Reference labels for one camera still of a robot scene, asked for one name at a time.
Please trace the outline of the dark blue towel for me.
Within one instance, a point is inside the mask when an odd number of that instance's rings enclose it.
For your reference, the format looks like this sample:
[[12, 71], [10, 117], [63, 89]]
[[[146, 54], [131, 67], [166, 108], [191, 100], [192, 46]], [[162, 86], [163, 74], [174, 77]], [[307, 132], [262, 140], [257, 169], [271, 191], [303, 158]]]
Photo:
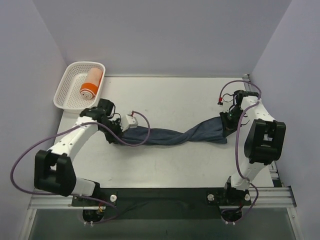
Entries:
[[122, 138], [124, 142], [137, 145], [144, 142], [145, 146], [178, 146], [187, 142], [207, 142], [226, 144], [227, 138], [223, 136], [223, 124], [220, 117], [205, 120], [185, 132], [171, 129], [138, 126], [127, 130]]

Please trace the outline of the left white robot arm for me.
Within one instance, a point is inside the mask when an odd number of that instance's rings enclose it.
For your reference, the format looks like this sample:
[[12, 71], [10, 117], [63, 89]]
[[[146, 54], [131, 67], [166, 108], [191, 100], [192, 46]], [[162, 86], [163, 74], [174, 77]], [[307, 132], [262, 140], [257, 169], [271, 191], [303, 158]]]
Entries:
[[76, 129], [66, 134], [48, 150], [39, 150], [35, 155], [34, 187], [52, 194], [68, 197], [82, 195], [90, 206], [101, 201], [101, 187], [98, 182], [76, 177], [73, 160], [96, 132], [104, 132], [109, 142], [120, 137], [130, 125], [130, 116], [112, 120], [115, 105], [101, 99], [98, 106], [85, 108], [77, 118]]

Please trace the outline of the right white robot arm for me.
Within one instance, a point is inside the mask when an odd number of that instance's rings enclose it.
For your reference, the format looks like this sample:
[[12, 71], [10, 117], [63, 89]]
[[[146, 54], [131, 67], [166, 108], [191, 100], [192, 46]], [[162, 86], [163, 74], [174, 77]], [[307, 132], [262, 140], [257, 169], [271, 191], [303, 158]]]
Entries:
[[279, 160], [286, 124], [273, 118], [262, 104], [259, 93], [237, 90], [233, 94], [233, 104], [228, 112], [221, 112], [222, 134], [224, 137], [236, 134], [240, 137], [242, 119], [248, 117], [251, 127], [244, 143], [246, 159], [240, 163], [235, 158], [236, 173], [230, 176], [222, 191], [224, 203], [233, 205], [249, 201], [249, 187], [258, 173], [272, 162]]

